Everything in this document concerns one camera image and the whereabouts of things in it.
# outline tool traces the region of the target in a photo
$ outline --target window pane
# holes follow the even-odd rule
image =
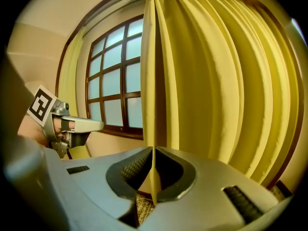
[[[137,33],[141,33],[142,32],[142,26],[143,26],[143,19],[140,19],[138,21],[130,23],[129,28],[128,28],[128,36],[132,36],[132,35],[135,35]]]
[[[102,92],[103,96],[120,93],[120,69],[103,75]]]
[[[106,43],[106,48],[110,45],[113,45],[117,42],[119,42],[120,40],[123,39],[123,35],[124,35],[124,27],[121,27],[120,29],[114,31],[113,33],[109,34],[108,36],[108,40]]]
[[[134,38],[127,42],[126,60],[140,56],[141,52],[141,37]]]
[[[100,71],[101,60],[102,60],[102,56],[99,56],[91,62],[89,76],[95,75],[96,73]]]
[[[128,98],[128,125],[131,128],[142,128],[141,98]]]
[[[102,121],[100,102],[90,103],[90,115],[92,120]]]
[[[103,69],[119,64],[121,62],[121,52],[121,44],[107,51],[104,55]]]
[[[126,67],[126,92],[140,91],[140,63]]]
[[[103,38],[93,47],[92,56],[95,56],[96,54],[100,53],[103,50],[104,43],[105,43],[105,39]]]
[[[106,124],[123,126],[121,100],[110,100],[104,102]]]
[[[100,96],[100,78],[96,77],[95,79],[89,82],[89,99],[98,98]]]

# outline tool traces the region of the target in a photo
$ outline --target window frame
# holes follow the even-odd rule
[[[135,35],[128,37],[129,24],[132,23],[132,22],[138,21],[142,18],[143,18],[143,14],[138,15],[136,17],[133,17],[133,18],[131,18],[131,19],[119,24],[119,25],[116,25],[115,27],[111,28],[110,30],[105,32],[103,35],[99,36],[96,40],[94,40],[91,43],[90,52],[89,52],[89,56],[88,56],[88,62],[87,62],[86,90],[85,90],[85,92],[86,92],[85,100],[86,100],[87,118],[91,118],[90,103],[96,103],[96,102],[100,103],[101,117],[102,117],[102,121],[105,123],[103,130],[100,131],[100,132],[106,133],[106,134],[111,134],[111,135],[116,135],[116,136],[120,136],[120,137],[125,137],[125,138],[138,139],[138,140],[143,140],[143,129],[142,128],[131,128],[131,127],[129,127],[126,99],[127,98],[141,98],[141,91],[126,93],[126,66],[131,65],[131,64],[135,64],[135,63],[139,63],[141,57],[139,56],[139,57],[135,57],[135,58],[132,58],[132,59],[129,59],[129,60],[125,60],[125,57],[126,57],[127,42],[131,39],[136,39],[136,38],[142,36],[142,32],[141,32],[141,33],[138,33],[138,34],[135,34]],[[123,39],[106,48],[108,36],[112,32],[118,30],[119,28],[121,28],[123,26],[125,26]],[[105,42],[104,42],[103,50],[92,57],[92,52],[93,52],[94,46],[104,38],[105,38]],[[113,65],[113,66],[111,66],[107,69],[103,69],[104,53],[106,51],[118,46],[118,45],[121,45],[121,44],[122,44],[121,63]],[[96,59],[99,56],[102,56],[100,71],[98,73],[96,73],[95,75],[92,75],[92,76],[89,77],[90,64],[94,59]],[[103,74],[109,73],[109,72],[114,71],[116,69],[120,69],[120,93],[103,97],[103,94],[102,94]],[[96,77],[99,77],[99,97],[95,98],[95,99],[89,99],[89,82],[91,80],[95,79]],[[109,101],[109,100],[116,100],[116,99],[121,100],[121,110],[122,110],[122,120],[123,120],[123,126],[122,127],[106,124],[103,102]]]

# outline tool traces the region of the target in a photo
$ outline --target window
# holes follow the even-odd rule
[[[140,53],[143,15],[96,39],[86,77],[88,117],[105,123],[102,132],[143,139]]]

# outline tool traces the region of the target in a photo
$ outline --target curtain fold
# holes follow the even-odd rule
[[[85,28],[82,28],[70,42],[60,72],[58,97],[61,101],[68,102],[69,112],[72,116],[78,116],[76,100],[76,68],[84,32]],[[73,159],[90,157],[85,145],[74,147],[73,149],[70,149],[69,152]]]
[[[244,0],[147,0],[144,18],[147,145],[220,160],[269,184],[290,148],[298,115],[296,64],[283,32]],[[160,38],[163,64],[154,57],[157,40],[151,37]],[[155,112],[162,98],[165,117]],[[161,120],[167,129],[159,134],[155,121]],[[166,144],[157,144],[164,136]]]

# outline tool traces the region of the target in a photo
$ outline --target wall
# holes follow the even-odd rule
[[[45,82],[40,80],[29,81],[25,83],[26,88],[33,94],[33,96],[35,95],[40,85],[44,87],[47,86]]]
[[[114,26],[132,17],[143,14],[144,6],[145,0],[122,8],[116,13],[106,17],[83,38],[76,73],[77,107],[80,117],[87,117],[85,102],[85,78],[91,43]],[[92,137],[87,142],[87,146],[92,156],[103,156],[143,147],[143,141],[94,132],[92,133]]]
[[[301,75],[305,90],[303,126],[293,156],[280,178],[285,186],[294,193],[308,166],[308,50],[293,24],[289,24],[285,29],[301,66]]]
[[[18,22],[68,38],[82,18],[102,0],[32,0]]]
[[[16,23],[7,53],[24,82],[40,81],[54,94],[59,59],[65,42],[65,37],[52,31]]]

